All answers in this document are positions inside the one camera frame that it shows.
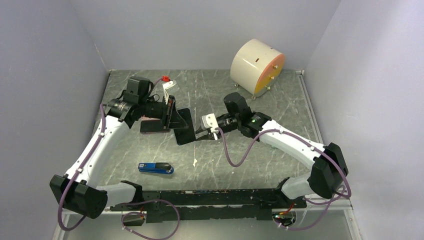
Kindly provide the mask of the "pink phone case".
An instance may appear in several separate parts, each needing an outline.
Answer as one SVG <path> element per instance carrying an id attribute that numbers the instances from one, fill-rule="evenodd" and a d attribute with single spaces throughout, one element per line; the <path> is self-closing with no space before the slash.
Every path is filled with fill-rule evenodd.
<path id="1" fill-rule="evenodd" d="M 140 118 L 141 121 L 156 121 L 158 120 L 157 118 L 152 118 L 152 117 L 146 117 L 146 116 L 142 116 Z"/>

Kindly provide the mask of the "black phone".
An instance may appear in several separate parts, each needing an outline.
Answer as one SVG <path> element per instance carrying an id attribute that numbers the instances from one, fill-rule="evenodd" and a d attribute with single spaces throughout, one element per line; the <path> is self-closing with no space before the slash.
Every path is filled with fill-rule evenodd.
<path id="1" fill-rule="evenodd" d="M 139 131 L 141 134 L 159 134 L 168 133 L 171 129 L 164 126 L 160 120 L 143 120 Z"/>

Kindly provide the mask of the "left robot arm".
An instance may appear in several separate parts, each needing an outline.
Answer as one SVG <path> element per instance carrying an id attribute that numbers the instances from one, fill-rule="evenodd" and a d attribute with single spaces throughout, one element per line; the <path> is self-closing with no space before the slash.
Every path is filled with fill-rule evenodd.
<path id="1" fill-rule="evenodd" d="M 124 204 L 137 210 L 143 203 L 143 187 L 122 180 L 100 186 L 100 175 L 121 139 L 140 118 L 158 119 L 162 129 L 189 127 L 176 108 L 175 80 L 163 76 L 157 83 L 131 77 L 120 96 L 100 106 L 100 124 L 76 162 L 64 175 L 54 175 L 49 186 L 58 202 L 58 217 L 64 209 L 83 217 L 97 218 L 105 208 Z"/>

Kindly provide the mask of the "dark blue-edged phone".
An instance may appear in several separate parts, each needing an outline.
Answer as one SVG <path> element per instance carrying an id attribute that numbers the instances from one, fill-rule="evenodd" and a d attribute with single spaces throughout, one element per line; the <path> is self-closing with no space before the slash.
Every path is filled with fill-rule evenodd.
<path id="1" fill-rule="evenodd" d="M 191 110 L 189 108 L 174 111 L 169 126 L 173 129 L 177 145 L 186 145 L 196 140 Z"/>

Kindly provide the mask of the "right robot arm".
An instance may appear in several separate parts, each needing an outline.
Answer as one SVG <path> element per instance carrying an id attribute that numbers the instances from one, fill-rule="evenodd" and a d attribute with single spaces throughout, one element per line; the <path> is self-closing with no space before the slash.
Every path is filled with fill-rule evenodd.
<path id="1" fill-rule="evenodd" d="M 200 118 L 196 134 L 205 133 L 197 138 L 202 140 L 222 139 L 223 151 L 232 167 L 239 167 L 246 160 L 253 144 L 249 144 L 242 159 L 232 162 L 225 133 L 238 130 L 253 143 L 261 142 L 283 151 L 297 159 L 309 170 L 298 177 L 289 177 L 277 187 L 275 202 L 282 208 L 288 207 L 294 199 L 316 194 L 332 200 L 334 196 L 350 198 L 352 190 L 347 181 L 349 170 L 341 148 L 331 142 L 328 145 L 304 138 L 280 125 L 270 116 L 252 111 L 246 99 L 238 92 L 228 94 L 223 99 L 227 113 L 216 116 L 213 113 Z"/>

